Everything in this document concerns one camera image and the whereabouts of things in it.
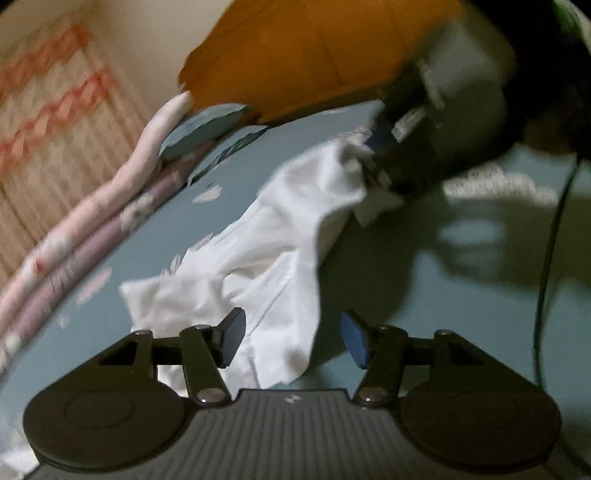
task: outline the blue tabletop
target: blue tabletop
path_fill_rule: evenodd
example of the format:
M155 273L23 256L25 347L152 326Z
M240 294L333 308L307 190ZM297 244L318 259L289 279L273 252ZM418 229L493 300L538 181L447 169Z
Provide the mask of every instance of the blue tabletop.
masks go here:
M240 217L283 161L363 125L378 105L364 103L271 129L159 210L72 292L22 356L0 393L0 430L18 431L19 416L36 392L129 332L121 282L160 274L176 255ZM515 147L498 164L560 193L573 159ZM340 341L344 308L412 336L455 330L532 378L535 302L553 215L553 206L451 199L437 189L366 229L351 218L320 270L322 321L311 368L290 388L355 390L363 372ZM543 361L564 432L591 459L590 245L591 176L584 168L558 239ZM108 279L104 287L80 301L96 275ZM424 375L409 371L406 387ZM0 452L11 441L0 438Z

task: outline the folded cloth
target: folded cloth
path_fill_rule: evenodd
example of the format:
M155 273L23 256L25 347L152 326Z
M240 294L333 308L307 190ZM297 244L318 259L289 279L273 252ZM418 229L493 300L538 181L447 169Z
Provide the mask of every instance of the folded cloth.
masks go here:
M369 150L361 141L329 141L286 162L242 217L190 248L173 275L123 283L133 328L174 336L191 325L216 325L239 306L246 335L220 371L230 392L298 378L320 321L319 260L366 197L357 159ZM185 388L179 367L161 367L158 379Z
M195 165L211 148L207 142L191 154L168 163L139 198L102 225L77 247L27 298L5 336L0 339L0 379L17 353L31 342L51 312L98 262L147 218L181 190Z
M158 110L115 176L84 198L27 255L0 295L0 336L46 275L141 191L158 164L160 145L190 107L191 94L184 92Z

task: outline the pink towel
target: pink towel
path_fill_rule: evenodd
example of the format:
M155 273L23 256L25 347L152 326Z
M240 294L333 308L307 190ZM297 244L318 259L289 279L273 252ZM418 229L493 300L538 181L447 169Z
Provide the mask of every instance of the pink towel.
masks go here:
M167 102L146 125L134 152L113 179L82 200L27 255L0 296L0 337L46 275L141 191L158 163L162 142L190 107L189 92Z
M88 237L27 298L0 342L0 375L11 359L35 338L51 312L80 279L186 184L189 174L213 144L208 142L188 160L177 160L164 167L145 193Z

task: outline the wooden panel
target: wooden panel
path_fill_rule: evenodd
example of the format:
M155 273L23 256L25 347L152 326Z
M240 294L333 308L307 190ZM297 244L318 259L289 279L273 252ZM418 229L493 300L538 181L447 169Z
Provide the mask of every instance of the wooden panel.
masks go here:
M410 46L462 12L459 0L235 0L179 83L195 110L249 103L262 121L345 105L394 78Z

